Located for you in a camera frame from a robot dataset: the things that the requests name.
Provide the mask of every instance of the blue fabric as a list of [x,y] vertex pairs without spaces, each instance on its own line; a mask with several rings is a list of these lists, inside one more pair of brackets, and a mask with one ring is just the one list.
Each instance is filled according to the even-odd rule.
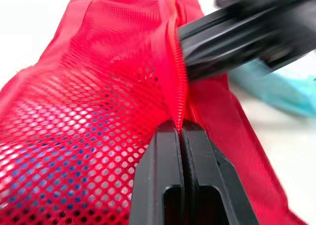
[[230,72],[238,84],[269,105],[302,116],[316,117],[316,76],[305,80],[287,78],[276,72],[263,74],[264,63],[254,60]]

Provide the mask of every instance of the red zipper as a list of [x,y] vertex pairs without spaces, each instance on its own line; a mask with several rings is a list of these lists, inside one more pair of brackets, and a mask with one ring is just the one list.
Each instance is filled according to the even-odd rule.
[[185,21],[182,19],[185,15],[179,16],[179,13],[183,12],[183,8],[181,8],[180,4],[177,3],[176,0],[166,0],[169,11],[171,13],[171,17],[167,26],[167,36],[168,42],[170,44],[170,48],[172,51],[172,63],[175,68],[176,73],[176,81],[178,82],[178,105],[177,105],[177,115],[174,116],[174,122],[178,133],[181,133],[182,122],[184,118],[186,101],[188,96],[188,79],[187,73],[185,69],[185,63],[182,56],[181,44],[178,38],[178,26],[183,24]]

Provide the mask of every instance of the white table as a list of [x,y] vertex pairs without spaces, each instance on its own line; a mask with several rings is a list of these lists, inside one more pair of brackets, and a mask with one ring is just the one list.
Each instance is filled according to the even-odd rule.
[[[211,0],[199,1],[205,14],[215,10]],[[37,62],[68,2],[0,0],[0,88],[22,68]],[[290,67],[312,67],[315,61],[309,55]],[[316,120],[285,114],[236,86],[232,89],[286,191],[290,208],[316,225]]]

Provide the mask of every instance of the black plastic tool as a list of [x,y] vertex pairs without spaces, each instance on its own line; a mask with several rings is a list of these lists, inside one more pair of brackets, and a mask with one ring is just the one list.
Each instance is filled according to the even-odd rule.
[[255,58],[267,73],[316,48],[316,0],[216,0],[220,10],[179,29],[191,81]]
[[172,121],[159,126],[137,166],[129,225],[182,225],[184,178]]
[[159,126],[136,168],[129,225],[258,225],[230,161],[198,125]]

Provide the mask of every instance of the red fabric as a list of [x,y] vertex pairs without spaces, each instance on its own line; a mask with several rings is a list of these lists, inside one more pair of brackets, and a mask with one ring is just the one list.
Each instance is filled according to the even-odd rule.
[[[39,62],[0,92],[0,223],[128,224],[135,168],[157,126],[181,128],[177,26],[197,0],[72,0]],[[303,224],[222,76],[190,113],[234,163],[261,224]]]

